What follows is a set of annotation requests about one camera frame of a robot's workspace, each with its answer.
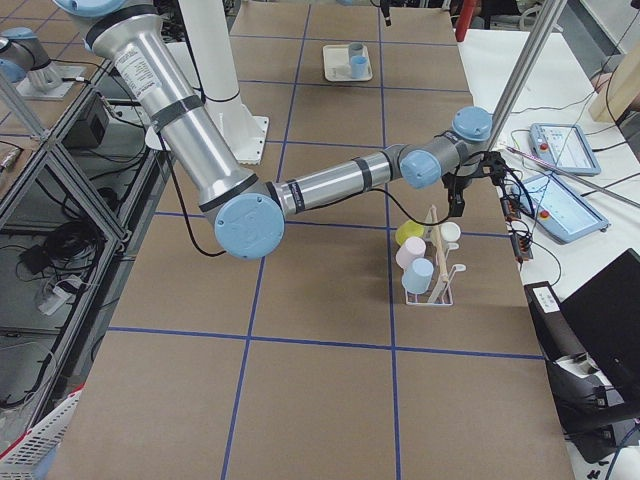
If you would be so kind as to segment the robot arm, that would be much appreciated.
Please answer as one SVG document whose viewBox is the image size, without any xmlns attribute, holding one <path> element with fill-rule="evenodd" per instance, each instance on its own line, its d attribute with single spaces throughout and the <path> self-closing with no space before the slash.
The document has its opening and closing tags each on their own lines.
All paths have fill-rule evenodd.
<svg viewBox="0 0 640 480">
<path fill-rule="evenodd" d="M 161 35 L 150 1 L 60 1 L 87 47 L 110 60 L 199 191 L 199 208 L 218 244 L 240 259 L 260 259 L 277 248 L 289 215 L 324 208 L 398 178 L 422 189 L 441 178 L 449 190 L 466 187 L 492 132 L 491 115 L 465 107 L 451 127 L 421 145 L 401 144 L 282 183 L 263 182 L 234 157 L 201 97 Z"/>
</svg>

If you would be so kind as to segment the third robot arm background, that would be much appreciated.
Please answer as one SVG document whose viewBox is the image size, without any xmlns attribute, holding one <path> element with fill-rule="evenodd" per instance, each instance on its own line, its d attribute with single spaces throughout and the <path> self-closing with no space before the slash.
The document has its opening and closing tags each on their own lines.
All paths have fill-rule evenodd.
<svg viewBox="0 0 640 480">
<path fill-rule="evenodd" d="M 1 32 L 1 73 L 30 100 L 60 101 L 71 88 L 63 82 L 63 70 L 27 27 Z"/>
</svg>

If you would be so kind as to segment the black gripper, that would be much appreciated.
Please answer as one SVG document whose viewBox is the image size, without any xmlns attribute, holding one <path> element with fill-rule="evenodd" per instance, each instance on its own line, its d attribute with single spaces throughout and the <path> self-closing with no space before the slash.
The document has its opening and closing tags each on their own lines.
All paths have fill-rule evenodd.
<svg viewBox="0 0 640 480">
<path fill-rule="evenodd" d="M 470 176 L 460 176 L 446 173 L 442 177 L 444 188 L 447 190 L 450 217 L 462 217 L 465 209 L 464 190 L 472 183 Z"/>
<path fill-rule="evenodd" d="M 379 0 L 379 9 L 382 13 L 384 23 L 386 25 L 391 25 L 391 12 L 390 12 L 391 2 L 389 0 Z"/>
</svg>

